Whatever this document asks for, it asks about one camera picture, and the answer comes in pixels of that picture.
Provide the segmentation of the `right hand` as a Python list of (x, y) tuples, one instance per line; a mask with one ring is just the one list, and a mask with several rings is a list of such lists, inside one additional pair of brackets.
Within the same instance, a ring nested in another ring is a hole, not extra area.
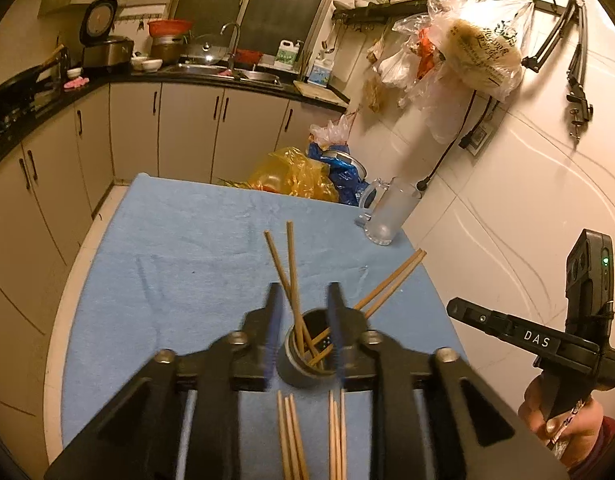
[(573, 471), (591, 456), (603, 426), (603, 406), (594, 398), (589, 398), (573, 416), (568, 425), (565, 421), (570, 413), (546, 419), (541, 411), (543, 378), (537, 376), (525, 389), (524, 400), (519, 406), (518, 415), (533, 434), (544, 444), (560, 434), (559, 442), (568, 445), (560, 457), (563, 466)]

